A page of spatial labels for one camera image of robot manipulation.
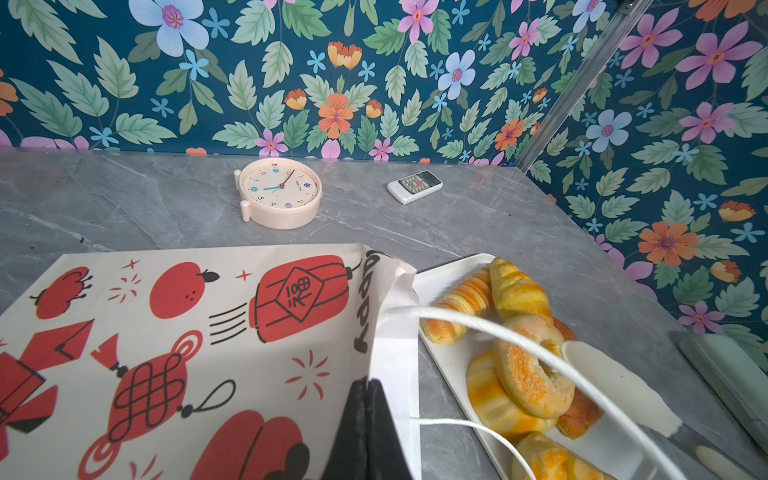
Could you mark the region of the brown croissant fake bread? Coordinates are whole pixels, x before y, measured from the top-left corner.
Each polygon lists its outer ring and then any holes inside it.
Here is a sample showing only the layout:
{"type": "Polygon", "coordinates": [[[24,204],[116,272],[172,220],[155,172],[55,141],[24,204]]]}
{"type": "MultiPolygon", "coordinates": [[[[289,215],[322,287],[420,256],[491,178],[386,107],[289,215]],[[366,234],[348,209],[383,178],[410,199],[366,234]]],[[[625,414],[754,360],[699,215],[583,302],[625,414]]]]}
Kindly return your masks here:
{"type": "Polygon", "coordinates": [[[570,408],[557,421],[559,432],[569,439],[584,436],[604,415],[603,410],[581,390],[576,389],[570,408]]]}

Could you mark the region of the orange swirl fake bread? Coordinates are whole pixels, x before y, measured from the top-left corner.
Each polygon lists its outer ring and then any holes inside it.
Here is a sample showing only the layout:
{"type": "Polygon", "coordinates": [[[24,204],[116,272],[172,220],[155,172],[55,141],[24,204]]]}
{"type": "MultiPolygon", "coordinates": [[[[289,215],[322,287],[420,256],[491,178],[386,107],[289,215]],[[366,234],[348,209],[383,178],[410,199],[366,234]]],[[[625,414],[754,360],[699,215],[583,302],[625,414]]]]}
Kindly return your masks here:
{"type": "Polygon", "coordinates": [[[531,432],[516,445],[536,479],[613,479],[540,432],[531,432]]]}

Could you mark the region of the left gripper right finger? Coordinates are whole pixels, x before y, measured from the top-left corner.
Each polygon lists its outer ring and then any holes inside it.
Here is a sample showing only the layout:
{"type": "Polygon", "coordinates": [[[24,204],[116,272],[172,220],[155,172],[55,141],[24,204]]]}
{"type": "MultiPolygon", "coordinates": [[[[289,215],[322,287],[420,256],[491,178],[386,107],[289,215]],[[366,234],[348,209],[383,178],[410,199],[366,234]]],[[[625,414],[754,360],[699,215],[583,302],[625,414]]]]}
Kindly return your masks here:
{"type": "Polygon", "coordinates": [[[367,387],[367,478],[412,479],[383,385],[377,379],[370,380],[367,387]]]}

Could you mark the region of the round bundt fake bread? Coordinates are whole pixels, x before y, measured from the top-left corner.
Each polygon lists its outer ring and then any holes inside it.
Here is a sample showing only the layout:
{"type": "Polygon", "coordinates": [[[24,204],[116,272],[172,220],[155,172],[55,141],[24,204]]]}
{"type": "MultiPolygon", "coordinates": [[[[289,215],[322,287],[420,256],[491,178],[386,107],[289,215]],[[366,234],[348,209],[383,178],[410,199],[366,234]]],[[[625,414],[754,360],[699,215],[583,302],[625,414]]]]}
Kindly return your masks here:
{"type": "Polygon", "coordinates": [[[546,433],[557,424],[558,418],[528,415],[512,401],[496,373],[490,352],[470,363],[466,380],[470,403],[481,422],[512,443],[531,432],[546,433]]]}

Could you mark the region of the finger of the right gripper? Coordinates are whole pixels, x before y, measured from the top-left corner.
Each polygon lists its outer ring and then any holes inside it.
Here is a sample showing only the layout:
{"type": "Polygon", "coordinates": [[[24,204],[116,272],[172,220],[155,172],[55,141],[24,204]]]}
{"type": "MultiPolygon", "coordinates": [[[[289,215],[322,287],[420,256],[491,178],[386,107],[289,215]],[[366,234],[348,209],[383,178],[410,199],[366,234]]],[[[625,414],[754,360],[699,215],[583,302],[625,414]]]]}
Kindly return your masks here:
{"type": "Polygon", "coordinates": [[[765,479],[688,426],[641,377],[595,347],[568,340],[563,359],[647,431],[667,439],[720,479],[765,479]]]}

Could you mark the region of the ring donut fake bread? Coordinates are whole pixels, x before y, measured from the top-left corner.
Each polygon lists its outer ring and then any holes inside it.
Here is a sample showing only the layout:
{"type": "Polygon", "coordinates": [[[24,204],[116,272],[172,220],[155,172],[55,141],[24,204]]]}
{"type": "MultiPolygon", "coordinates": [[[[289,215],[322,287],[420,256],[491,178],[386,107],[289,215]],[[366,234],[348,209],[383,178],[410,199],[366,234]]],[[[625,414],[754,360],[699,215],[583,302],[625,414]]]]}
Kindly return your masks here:
{"type": "MultiPolygon", "coordinates": [[[[562,358],[565,337],[543,317],[519,315],[506,320],[503,326],[562,358]]],[[[570,408],[575,395],[574,383],[524,348],[496,340],[492,359],[505,391],[527,414],[553,419],[570,408]]]]}

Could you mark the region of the long yellow fake bread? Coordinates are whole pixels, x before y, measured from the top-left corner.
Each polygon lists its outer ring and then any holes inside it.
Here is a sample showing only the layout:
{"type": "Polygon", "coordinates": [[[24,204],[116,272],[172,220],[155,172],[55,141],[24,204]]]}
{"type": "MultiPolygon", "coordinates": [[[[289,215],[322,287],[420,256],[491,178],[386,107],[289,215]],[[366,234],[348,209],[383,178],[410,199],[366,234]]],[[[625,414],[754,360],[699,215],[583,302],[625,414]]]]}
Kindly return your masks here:
{"type": "MultiPolygon", "coordinates": [[[[460,283],[436,303],[437,308],[484,317],[493,306],[489,268],[484,267],[460,283]]],[[[462,324],[439,319],[423,319],[422,329],[433,343],[453,345],[461,340],[468,328],[462,324]]]]}

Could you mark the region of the pale yellow croissant bread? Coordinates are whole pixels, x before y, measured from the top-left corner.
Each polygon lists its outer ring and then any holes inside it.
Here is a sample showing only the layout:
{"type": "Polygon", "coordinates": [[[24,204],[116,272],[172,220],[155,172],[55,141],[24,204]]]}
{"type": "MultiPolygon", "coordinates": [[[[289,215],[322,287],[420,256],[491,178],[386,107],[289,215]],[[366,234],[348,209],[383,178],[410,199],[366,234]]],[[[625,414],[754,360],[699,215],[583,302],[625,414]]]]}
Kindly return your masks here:
{"type": "Polygon", "coordinates": [[[554,323],[546,292],[515,264],[497,257],[490,263],[489,273],[493,303],[502,320],[536,315],[554,323]]]}

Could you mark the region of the red white paper bag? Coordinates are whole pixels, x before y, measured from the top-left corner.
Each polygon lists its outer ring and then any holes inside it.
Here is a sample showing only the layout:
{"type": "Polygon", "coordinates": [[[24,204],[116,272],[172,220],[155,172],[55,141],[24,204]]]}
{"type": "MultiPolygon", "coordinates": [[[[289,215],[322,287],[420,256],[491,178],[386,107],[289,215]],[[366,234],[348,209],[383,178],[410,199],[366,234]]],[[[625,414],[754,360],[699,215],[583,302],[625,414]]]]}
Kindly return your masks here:
{"type": "Polygon", "coordinates": [[[417,272],[360,244],[66,254],[1,317],[5,479],[321,479],[351,384],[379,380],[420,471],[417,272]]]}

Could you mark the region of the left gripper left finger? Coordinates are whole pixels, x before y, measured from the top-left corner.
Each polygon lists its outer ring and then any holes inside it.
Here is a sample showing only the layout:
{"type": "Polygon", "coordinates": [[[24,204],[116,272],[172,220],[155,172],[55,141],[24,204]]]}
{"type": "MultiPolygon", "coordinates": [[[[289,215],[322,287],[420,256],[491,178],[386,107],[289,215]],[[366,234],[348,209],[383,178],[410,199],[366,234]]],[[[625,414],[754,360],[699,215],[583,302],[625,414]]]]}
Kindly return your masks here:
{"type": "Polygon", "coordinates": [[[367,380],[355,380],[346,399],[322,480],[367,477],[367,380]]]}

